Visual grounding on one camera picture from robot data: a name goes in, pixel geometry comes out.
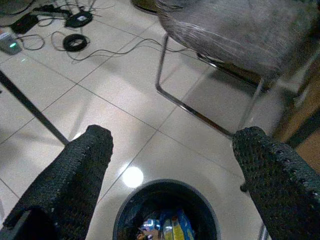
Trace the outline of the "dark round rubbish bin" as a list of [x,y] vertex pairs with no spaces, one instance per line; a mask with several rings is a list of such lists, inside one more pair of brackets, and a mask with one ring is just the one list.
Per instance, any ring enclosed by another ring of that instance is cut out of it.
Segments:
[[173,179],[158,179],[135,189],[120,207],[112,240],[164,240],[160,215],[163,210],[183,209],[195,232],[195,240],[221,240],[216,214],[194,187]]

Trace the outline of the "black power brick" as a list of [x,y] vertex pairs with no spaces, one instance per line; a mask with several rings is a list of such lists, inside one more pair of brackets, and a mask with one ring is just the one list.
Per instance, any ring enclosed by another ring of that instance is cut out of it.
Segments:
[[38,17],[36,15],[28,13],[11,24],[10,28],[16,34],[25,34],[38,23]]

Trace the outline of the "brown cardboard box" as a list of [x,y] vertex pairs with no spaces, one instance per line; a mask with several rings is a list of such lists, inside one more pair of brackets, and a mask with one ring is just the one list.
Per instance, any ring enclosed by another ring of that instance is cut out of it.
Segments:
[[291,146],[320,173],[320,57],[309,67],[296,100],[272,136]]

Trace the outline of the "grey device green light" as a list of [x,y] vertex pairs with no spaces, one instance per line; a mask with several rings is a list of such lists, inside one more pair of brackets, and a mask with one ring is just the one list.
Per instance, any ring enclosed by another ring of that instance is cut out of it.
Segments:
[[13,56],[20,53],[22,48],[11,33],[0,30],[0,51]]

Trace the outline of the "black power strip with plugs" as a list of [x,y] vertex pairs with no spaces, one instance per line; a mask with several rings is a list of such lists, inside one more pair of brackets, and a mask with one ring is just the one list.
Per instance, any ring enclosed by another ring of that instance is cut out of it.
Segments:
[[73,15],[71,11],[55,7],[53,4],[36,7],[30,12],[30,14],[34,16],[50,16],[57,18],[68,18]]

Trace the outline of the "black router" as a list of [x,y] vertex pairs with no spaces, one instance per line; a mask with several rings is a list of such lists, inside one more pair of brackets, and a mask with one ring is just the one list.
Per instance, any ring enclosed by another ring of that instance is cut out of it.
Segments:
[[69,17],[64,26],[66,28],[81,28],[93,20],[93,15],[88,11],[80,11],[77,14],[72,15]]

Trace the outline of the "black metal table leg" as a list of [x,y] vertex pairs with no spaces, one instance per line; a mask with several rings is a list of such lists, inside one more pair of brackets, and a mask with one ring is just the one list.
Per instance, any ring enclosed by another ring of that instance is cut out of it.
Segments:
[[68,139],[46,118],[45,115],[43,115],[43,113],[1,70],[0,84],[6,88],[63,145],[67,145],[69,143]]

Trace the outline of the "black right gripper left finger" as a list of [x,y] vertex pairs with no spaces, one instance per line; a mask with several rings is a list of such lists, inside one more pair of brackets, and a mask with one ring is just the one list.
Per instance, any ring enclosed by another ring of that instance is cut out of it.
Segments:
[[99,125],[69,142],[4,220],[2,240],[85,240],[113,146]]

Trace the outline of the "grey fabric chair chrome frame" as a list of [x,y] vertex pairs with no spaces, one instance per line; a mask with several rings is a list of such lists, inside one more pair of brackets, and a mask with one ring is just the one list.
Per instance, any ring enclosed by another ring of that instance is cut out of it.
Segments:
[[155,0],[165,30],[208,65],[258,78],[244,124],[263,87],[294,74],[317,49],[320,0]]

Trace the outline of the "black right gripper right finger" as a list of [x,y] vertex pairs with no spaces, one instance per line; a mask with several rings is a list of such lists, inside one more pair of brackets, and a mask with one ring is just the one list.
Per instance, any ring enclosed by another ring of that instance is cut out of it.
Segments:
[[233,154],[272,240],[320,240],[320,174],[257,127],[238,130]]

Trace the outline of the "blue yellow snack package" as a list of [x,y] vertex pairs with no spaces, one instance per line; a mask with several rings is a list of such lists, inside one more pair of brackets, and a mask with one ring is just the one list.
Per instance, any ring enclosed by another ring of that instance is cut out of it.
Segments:
[[195,231],[182,208],[163,210],[159,221],[163,240],[195,240]]

